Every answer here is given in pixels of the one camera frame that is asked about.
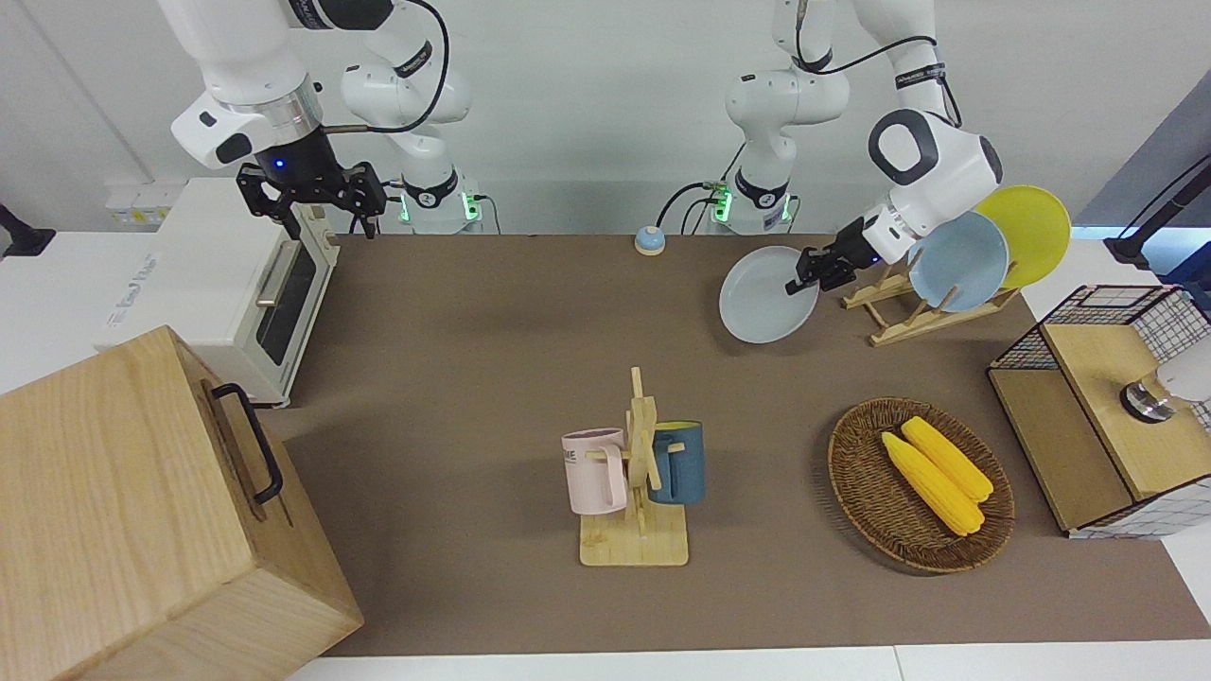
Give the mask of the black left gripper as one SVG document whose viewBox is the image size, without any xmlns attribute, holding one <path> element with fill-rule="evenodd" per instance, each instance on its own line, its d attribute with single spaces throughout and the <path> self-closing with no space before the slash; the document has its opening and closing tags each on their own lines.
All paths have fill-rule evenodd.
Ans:
<svg viewBox="0 0 1211 681">
<path fill-rule="evenodd" d="M 834 244 L 823 251 L 803 248 L 796 262 L 794 275 L 786 284 L 786 294 L 796 296 L 800 290 L 819 284 L 823 292 L 842 288 L 856 280 L 856 271 L 877 263 L 877 251 L 863 238 L 867 221 L 856 218 L 836 233 Z"/>
</svg>

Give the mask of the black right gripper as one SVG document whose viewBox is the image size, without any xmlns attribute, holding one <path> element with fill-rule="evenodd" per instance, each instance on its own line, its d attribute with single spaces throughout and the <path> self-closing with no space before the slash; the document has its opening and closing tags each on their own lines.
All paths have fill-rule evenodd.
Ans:
<svg viewBox="0 0 1211 681">
<path fill-rule="evenodd" d="M 388 207 L 388 195 L 375 168 L 368 161 L 342 168 L 322 128 L 298 141 L 256 151 L 256 164 L 242 164 L 237 173 L 239 194 L 252 216 L 271 219 L 285 228 L 289 240 L 299 240 L 300 224 L 291 211 L 293 202 L 344 205 L 366 238 L 380 234 L 379 219 Z M 270 198 L 265 185 L 279 191 Z"/>
</svg>

